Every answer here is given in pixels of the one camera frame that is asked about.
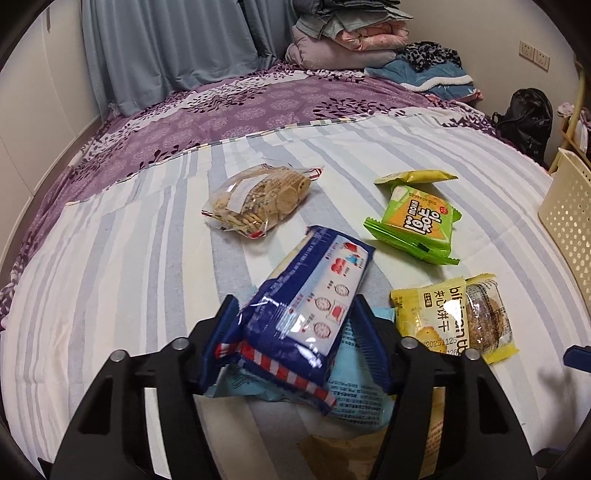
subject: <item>black bag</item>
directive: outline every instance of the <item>black bag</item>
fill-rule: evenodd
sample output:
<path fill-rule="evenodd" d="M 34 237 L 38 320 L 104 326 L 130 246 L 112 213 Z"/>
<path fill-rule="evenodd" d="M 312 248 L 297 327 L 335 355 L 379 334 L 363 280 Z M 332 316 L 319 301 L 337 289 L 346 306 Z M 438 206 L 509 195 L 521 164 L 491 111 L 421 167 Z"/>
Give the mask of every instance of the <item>black bag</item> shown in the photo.
<path fill-rule="evenodd" d="M 544 152 L 552 132 L 552 104 L 536 88 L 517 90 L 505 115 L 494 113 L 496 133 L 515 148 L 544 165 Z"/>

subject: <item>wall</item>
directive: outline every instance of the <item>wall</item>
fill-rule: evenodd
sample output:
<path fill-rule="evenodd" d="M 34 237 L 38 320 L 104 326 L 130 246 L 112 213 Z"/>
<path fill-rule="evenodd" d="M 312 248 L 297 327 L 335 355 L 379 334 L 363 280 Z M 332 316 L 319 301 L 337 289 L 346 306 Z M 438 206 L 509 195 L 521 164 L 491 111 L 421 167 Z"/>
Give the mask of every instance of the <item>wall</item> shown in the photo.
<path fill-rule="evenodd" d="M 96 120 L 79 0 L 56 0 L 0 72 L 0 264 L 56 162 Z"/>
<path fill-rule="evenodd" d="M 573 51 L 532 0 L 407 0 L 401 8 L 415 17 L 410 23 L 413 41 L 436 41 L 460 53 L 484 95 L 478 104 L 484 113 L 505 113 L 511 95 L 526 87 L 542 90 L 554 111 L 564 102 L 574 102 Z M 550 56 L 549 72 L 519 56 L 520 40 Z M 560 124 L 555 114 L 546 162 L 561 143 Z"/>

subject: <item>yellow package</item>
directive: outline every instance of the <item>yellow package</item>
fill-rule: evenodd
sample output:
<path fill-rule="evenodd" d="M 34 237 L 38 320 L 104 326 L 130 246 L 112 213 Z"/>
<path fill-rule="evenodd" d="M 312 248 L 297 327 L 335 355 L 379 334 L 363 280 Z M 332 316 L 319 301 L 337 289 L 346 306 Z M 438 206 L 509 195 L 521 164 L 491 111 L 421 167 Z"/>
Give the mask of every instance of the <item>yellow package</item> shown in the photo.
<path fill-rule="evenodd" d="M 441 446 L 444 411 L 445 388 L 435 388 L 429 434 L 419 478 L 435 472 Z M 367 480 L 384 442 L 386 430 L 387 428 L 384 428 L 379 432 L 361 435 L 351 440 L 311 435 L 298 447 L 317 480 Z"/>
<path fill-rule="evenodd" d="M 398 330 L 435 352 L 460 355 L 475 348 L 489 364 L 514 355 L 518 350 L 494 278 L 482 274 L 392 290 Z"/>
<path fill-rule="evenodd" d="M 410 170 L 381 177 L 374 184 L 390 184 L 393 189 L 399 183 L 435 183 L 445 180 L 457 180 L 457 176 L 443 170 Z"/>
<path fill-rule="evenodd" d="M 392 290 L 396 326 L 429 350 L 460 355 L 470 347 L 466 320 L 466 281 L 454 278 L 424 288 Z"/>

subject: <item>plastic bag of crackers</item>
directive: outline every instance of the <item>plastic bag of crackers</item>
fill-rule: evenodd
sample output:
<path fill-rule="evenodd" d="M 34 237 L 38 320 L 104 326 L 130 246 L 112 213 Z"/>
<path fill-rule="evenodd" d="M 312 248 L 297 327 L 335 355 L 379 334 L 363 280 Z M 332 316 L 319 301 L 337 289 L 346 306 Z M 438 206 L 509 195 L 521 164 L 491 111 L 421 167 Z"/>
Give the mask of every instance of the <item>plastic bag of crackers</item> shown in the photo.
<path fill-rule="evenodd" d="M 201 213 L 221 230 L 262 237 L 306 198 L 322 169 L 296 170 L 265 163 L 247 168 L 213 192 Z"/>

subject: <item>white wardrobe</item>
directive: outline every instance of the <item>white wardrobe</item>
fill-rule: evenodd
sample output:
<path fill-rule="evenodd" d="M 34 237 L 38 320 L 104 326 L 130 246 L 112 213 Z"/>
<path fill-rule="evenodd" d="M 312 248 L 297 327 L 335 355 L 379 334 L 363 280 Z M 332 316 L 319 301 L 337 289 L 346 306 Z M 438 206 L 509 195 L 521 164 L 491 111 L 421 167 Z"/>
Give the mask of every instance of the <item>white wardrobe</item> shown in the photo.
<path fill-rule="evenodd" d="M 79 0 L 56 0 L 0 72 L 0 264 L 46 175 L 99 115 Z"/>

